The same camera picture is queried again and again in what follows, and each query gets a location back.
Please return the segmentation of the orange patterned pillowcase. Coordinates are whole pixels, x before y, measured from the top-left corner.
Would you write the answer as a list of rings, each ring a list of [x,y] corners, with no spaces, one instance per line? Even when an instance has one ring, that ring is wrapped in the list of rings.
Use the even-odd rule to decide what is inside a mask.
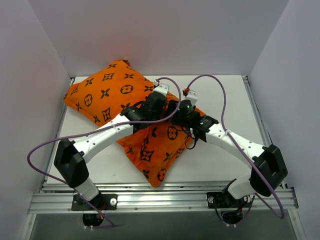
[[[128,60],[118,59],[70,86],[63,99],[68,107],[102,127],[122,110],[144,100],[153,89],[153,82],[133,69]],[[151,186],[159,187],[171,165],[192,143],[185,131],[167,120],[122,138],[118,144]]]

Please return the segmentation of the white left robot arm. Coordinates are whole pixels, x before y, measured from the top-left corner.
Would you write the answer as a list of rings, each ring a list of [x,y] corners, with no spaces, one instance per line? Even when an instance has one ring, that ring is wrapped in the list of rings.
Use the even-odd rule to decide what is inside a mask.
[[[88,209],[97,209],[101,197],[89,177],[87,163],[111,144],[147,128],[150,121],[159,120],[167,102],[167,94],[166,91],[153,90],[140,106],[124,109],[99,128],[108,129],[73,140],[63,139],[58,143],[54,166],[66,184],[83,196],[82,202]]]

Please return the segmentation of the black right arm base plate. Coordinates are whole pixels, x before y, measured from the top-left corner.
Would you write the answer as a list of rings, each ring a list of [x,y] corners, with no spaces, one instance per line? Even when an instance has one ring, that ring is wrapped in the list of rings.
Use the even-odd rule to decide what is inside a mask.
[[[206,193],[207,206],[209,209],[238,209],[248,208],[251,203],[250,197],[243,197],[241,199],[234,199],[230,195],[225,195],[222,192],[207,192]]]

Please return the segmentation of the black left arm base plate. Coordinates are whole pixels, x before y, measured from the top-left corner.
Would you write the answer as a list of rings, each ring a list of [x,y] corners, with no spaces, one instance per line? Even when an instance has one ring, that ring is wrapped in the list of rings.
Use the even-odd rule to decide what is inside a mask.
[[[118,195],[114,193],[99,193],[95,198],[89,201],[94,207],[100,211],[113,211],[117,209]],[[73,195],[73,200],[71,203],[72,211],[91,211],[94,210],[89,206],[79,194]]]

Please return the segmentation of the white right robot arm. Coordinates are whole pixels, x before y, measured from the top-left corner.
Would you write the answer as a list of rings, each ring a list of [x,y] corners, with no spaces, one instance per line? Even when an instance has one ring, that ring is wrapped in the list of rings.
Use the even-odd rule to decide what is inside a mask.
[[[215,145],[245,163],[251,170],[247,177],[232,180],[222,191],[223,203],[234,206],[247,195],[269,197],[288,175],[281,150],[264,146],[223,128],[216,119],[201,116],[190,100],[170,100],[165,115],[173,114],[173,125],[186,129],[196,141]]]

